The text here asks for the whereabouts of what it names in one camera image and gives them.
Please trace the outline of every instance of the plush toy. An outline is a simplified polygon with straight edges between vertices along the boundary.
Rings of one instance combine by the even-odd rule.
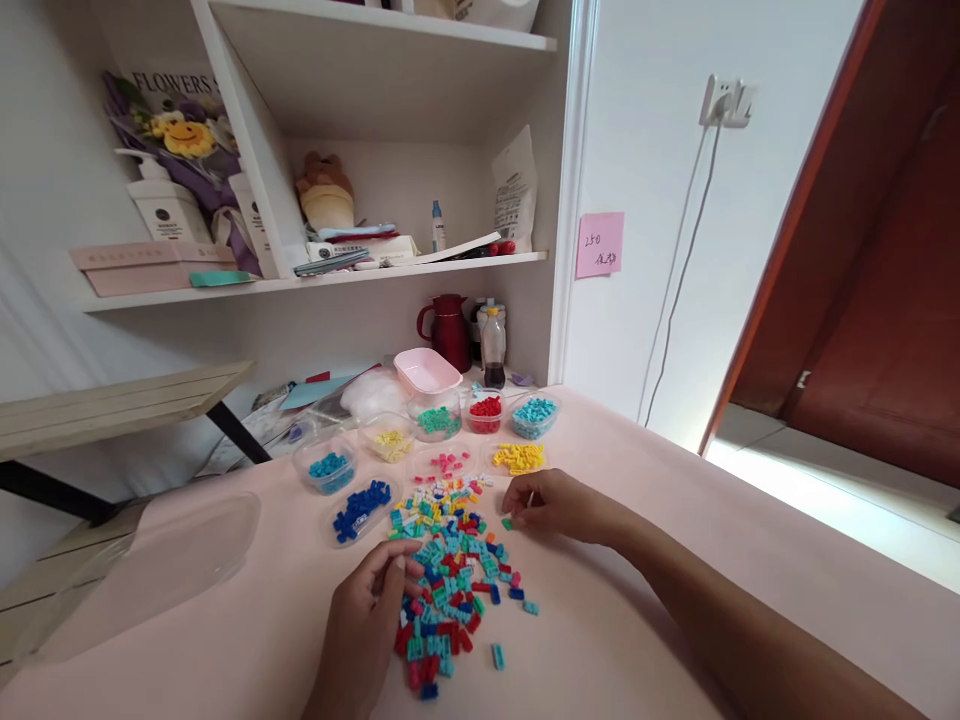
[[[303,160],[303,177],[297,180],[300,207],[314,230],[352,228],[353,185],[336,155],[320,157],[309,152]]]
[[[303,159],[303,177],[297,180],[297,191],[301,197],[315,185],[336,185],[353,197],[353,185],[343,172],[343,162],[336,155],[320,157],[320,153],[311,150]]]

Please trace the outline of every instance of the wooden bench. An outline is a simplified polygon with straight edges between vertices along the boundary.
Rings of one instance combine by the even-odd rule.
[[[78,490],[18,458],[62,450],[206,415],[253,462],[271,458],[223,398],[255,367],[252,361],[0,404],[0,490],[100,525],[125,503]]]

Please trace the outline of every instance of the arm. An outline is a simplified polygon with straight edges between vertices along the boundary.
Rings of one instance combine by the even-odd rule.
[[[382,542],[333,593],[323,654],[303,720],[363,720],[387,677],[403,595],[420,597],[416,540]]]
[[[606,545],[639,570],[749,718],[922,718],[900,697],[676,540],[562,470],[517,477],[518,528]]]

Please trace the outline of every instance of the white bottle cap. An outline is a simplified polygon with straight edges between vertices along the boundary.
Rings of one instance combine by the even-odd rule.
[[[131,157],[140,158],[140,175],[143,176],[144,180],[169,180],[170,173],[157,162],[157,159],[150,153],[141,152],[140,150],[126,150],[126,149],[116,149],[114,152],[117,155],[129,155]]]

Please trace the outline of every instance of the plastic bag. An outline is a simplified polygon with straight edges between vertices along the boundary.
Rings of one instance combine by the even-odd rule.
[[[344,388],[340,405],[357,420],[366,420],[387,410],[406,415],[404,408],[409,399],[410,394],[400,384],[396,372],[374,368]]]
[[[517,244],[517,253],[533,252],[533,216],[537,209],[537,168],[533,162],[530,126],[524,126],[493,161],[497,202],[493,224],[504,240]]]

